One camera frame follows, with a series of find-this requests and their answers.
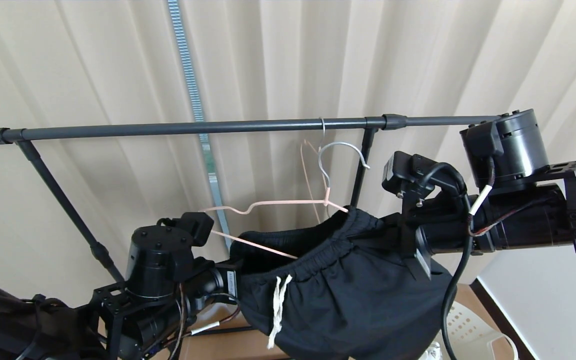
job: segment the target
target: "baseboard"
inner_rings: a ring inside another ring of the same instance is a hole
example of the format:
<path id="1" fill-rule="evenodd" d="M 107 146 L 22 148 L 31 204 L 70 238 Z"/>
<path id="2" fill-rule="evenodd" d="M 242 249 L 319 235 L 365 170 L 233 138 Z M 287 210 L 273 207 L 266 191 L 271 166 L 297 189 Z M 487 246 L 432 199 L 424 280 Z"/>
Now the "baseboard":
<path id="1" fill-rule="evenodd" d="M 470 285 L 470 288 L 484 308 L 486 308 L 494 323 L 499 327 L 499 330 L 512 339 L 512 342 L 514 342 L 514 345 L 517 347 L 519 360 L 536 360 L 530 347 L 528 347 L 524 342 L 523 337 L 517 333 L 512 323 L 507 319 L 504 312 L 499 308 L 492 296 L 490 296 L 489 292 L 486 290 L 486 287 L 484 287 L 478 278 Z"/>

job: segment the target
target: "black garment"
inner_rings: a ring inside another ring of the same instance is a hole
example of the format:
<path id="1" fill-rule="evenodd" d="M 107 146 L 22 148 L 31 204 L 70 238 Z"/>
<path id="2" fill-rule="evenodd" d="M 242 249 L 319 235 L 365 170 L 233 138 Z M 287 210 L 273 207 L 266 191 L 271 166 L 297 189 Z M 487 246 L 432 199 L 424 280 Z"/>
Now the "black garment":
<path id="1" fill-rule="evenodd" d="M 432 262 L 432 281 L 416 281 L 394 251 L 359 247 L 349 237 L 385 224 L 348 207 L 311 228 L 245 232 L 240 237 L 299 259 L 233 243 L 243 258 L 238 285 L 248 323 L 269 335 L 277 277 L 292 276 L 275 342 L 297 360 L 417 360 L 441 326 L 451 275 Z"/>

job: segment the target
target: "clothing rack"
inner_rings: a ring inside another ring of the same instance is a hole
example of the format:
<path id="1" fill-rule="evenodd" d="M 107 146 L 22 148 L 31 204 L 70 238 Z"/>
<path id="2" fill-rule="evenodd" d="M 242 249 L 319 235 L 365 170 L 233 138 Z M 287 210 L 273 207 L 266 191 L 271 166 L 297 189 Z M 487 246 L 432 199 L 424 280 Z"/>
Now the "clothing rack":
<path id="1" fill-rule="evenodd" d="M 71 127 L 48 127 L 39 129 L 10 129 L 0 127 L 0 145 L 16 144 L 30 161 L 39 176 L 45 182 L 57 202 L 64 209 L 70 220 L 77 227 L 90 246 L 92 255 L 100 262 L 116 282 L 124 281 L 121 272 L 115 266 L 108 249 L 99 243 L 90 232 L 82 217 L 64 193 L 50 169 L 42 160 L 39 151 L 32 141 L 55 139 L 86 139 L 105 137 L 141 137 L 146 135 L 183 135 L 183 134 L 217 134 L 217 133 L 249 133 L 249 132 L 291 132 L 297 130 L 320 130 L 325 123 L 326 129 L 349 130 L 364 129 L 361 141 L 361 153 L 368 161 L 375 134 L 379 130 L 389 131 L 406 128 L 407 126 L 438 126 L 438 125 L 473 125 L 482 121 L 493 121 L 498 116 L 422 116 L 407 117 L 398 114 L 382 116 L 367 116 L 356 118 L 307 118 L 299 120 L 258 120 L 258 121 L 205 121 L 178 123 L 139 123 L 130 125 L 93 125 Z M 350 204 L 356 206 L 359 202 L 362 183 L 366 169 L 361 161 L 352 187 Z"/>

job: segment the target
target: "white drawstring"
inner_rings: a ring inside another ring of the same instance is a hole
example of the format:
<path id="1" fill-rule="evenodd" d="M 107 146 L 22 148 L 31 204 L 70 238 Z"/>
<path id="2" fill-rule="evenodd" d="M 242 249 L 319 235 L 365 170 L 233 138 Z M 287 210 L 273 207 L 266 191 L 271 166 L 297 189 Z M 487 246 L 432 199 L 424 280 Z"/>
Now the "white drawstring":
<path id="1" fill-rule="evenodd" d="M 288 283 L 293 280 L 293 277 L 288 274 L 286 280 L 282 284 L 282 279 L 277 276 L 277 283 L 274 286 L 274 295 L 272 296 L 272 312 L 274 315 L 272 317 L 272 331 L 270 331 L 270 336 L 268 336 L 268 346 L 266 348 L 272 349 L 275 347 L 275 337 L 282 330 L 282 317 L 284 312 L 284 299 L 286 298 L 286 287 Z"/>

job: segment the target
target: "brown floor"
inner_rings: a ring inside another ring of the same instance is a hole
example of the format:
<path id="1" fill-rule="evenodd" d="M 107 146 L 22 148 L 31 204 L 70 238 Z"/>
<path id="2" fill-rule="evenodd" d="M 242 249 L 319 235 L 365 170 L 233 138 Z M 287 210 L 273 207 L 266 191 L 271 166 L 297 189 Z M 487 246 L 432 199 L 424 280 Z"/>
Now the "brown floor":
<path id="1" fill-rule="evenodd" d="M 470 286 L 460 284 L 455 299 L 483 319 L 493 329 L 499 330 Z M 245 319 L 238 317 L 224 328 L 246 326 Z M 266 350 L 265 335 L 258 331 L 237 332 L 221 335 L 198 336 L 183 342 L 182 360 L 272 360 L 285 358 L 279 349 Z M 513 351 L 505 339 L 493 342 L 496 360 L 512 360 Z M 153 360 L 166 360 L 168 351 L 162 351 Z"/>

